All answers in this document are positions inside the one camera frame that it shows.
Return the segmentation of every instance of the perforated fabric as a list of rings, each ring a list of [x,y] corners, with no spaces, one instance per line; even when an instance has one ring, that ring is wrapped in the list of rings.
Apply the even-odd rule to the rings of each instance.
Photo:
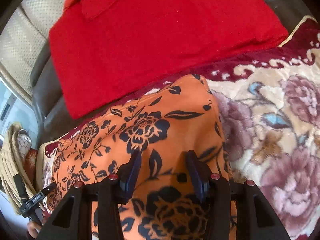
[[[45,41],[20,8],[0,35],[0,62],[30,96],[30,73]]]
[[[31,23],[44,37],[62,14],[64,0],[23,0],[21,5]]]

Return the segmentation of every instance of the floral blanket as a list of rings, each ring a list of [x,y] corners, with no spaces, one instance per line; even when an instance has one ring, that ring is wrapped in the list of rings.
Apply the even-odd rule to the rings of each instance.
[[[204,76],[217,99],[234,179],[256,182],[292,240],[316,239],[320,235],[318,228],[313,232],[320,218],[317,22],[304,17],[277,48],[181,72],[149,84],[116,104],[157,92],[188,73],[199,79]],[[50,145],[50,149],[56,147],[57,142]]]

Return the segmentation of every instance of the red cloth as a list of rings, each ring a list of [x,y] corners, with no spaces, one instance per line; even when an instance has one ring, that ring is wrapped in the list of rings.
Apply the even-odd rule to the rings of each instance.
[[[287,37],[263,0],[80,0],[50,30],[70,115],[150,82]]]

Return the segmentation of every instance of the purple flower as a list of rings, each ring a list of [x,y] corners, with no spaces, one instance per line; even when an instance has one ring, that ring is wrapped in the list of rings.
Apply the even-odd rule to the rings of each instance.
[[[225,136],[225,151],[229,160],[235,161],[242,157],[244,150],[252,144],[253,120],[249,106],[232,101],[221,93],[213,91],[219,105],[220,118]]]
[[[292,112],[302,121],[320,127],[320,89],[301,76],[290,76],[281,82]]]
[[[261,191],[290,236],[297,236],[320,204],[320,159],[298,146],[291,156],[271,161],[261,178]]]

